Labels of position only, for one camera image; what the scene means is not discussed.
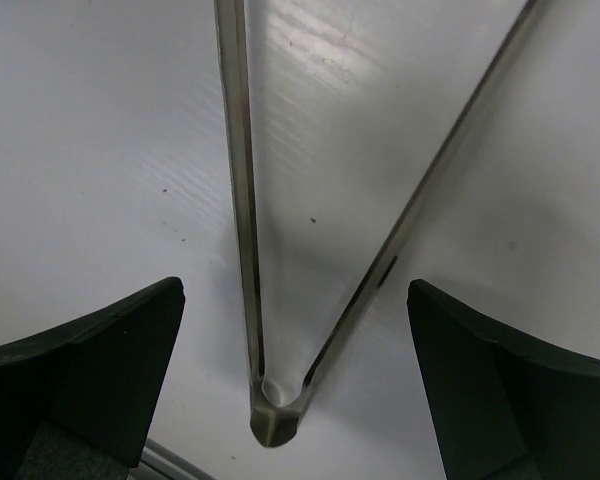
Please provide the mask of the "steel serving tongs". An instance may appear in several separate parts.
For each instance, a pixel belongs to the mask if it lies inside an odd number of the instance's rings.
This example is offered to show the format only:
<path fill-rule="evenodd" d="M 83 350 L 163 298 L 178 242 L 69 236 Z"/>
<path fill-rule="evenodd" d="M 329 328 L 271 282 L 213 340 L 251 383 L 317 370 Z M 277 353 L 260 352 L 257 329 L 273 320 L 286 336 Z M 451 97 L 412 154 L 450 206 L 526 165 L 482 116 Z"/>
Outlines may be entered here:
<path fill-rule="evenodd" d="M 214 4 L 218 61 L 230 165 L 234 225 L 237 234 L 241 292 L 249 367 L 250 428 L 258 443 L 277 448 L 291 441 L 323 378 L 338 359 L 368 310 L 398 256 L 413 235 L 427 201 L 449 169 L 472 121 L 512 66 L 530 34 L 541 4 L 527 1 L 472 91 L 444 141 L 432 158 L 408 202 L 376 253 L 351 299 L 335 323 L 308 372 L 299 395 L 278 406 L 265 392 L 265 338 L 259 270 L 256 194 L 248 76 L 245 5 L 241 1 Z"/>

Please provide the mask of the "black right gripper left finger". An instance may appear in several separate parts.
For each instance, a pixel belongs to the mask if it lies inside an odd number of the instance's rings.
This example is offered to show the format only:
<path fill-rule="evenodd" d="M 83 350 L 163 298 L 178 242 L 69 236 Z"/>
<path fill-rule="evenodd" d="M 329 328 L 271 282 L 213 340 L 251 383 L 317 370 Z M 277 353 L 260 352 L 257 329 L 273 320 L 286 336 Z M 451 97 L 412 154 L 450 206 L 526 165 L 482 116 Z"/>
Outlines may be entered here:
<path fill-rule="evenodd" d="M 0 345 L 0 479 L 125 479 L 184 310 L 177 277 Z"/>

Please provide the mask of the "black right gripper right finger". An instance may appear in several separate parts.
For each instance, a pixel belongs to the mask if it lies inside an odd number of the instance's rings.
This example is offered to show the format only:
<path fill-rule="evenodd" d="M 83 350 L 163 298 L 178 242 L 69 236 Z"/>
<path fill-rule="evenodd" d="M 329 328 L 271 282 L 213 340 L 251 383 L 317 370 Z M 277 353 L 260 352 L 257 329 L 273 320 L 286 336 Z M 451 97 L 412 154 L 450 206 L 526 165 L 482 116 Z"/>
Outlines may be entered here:
<path fill-rule="evenodd" d="M 407 308 L 449 479 L 600 479 L 600 360 L 422 280 Z"/>

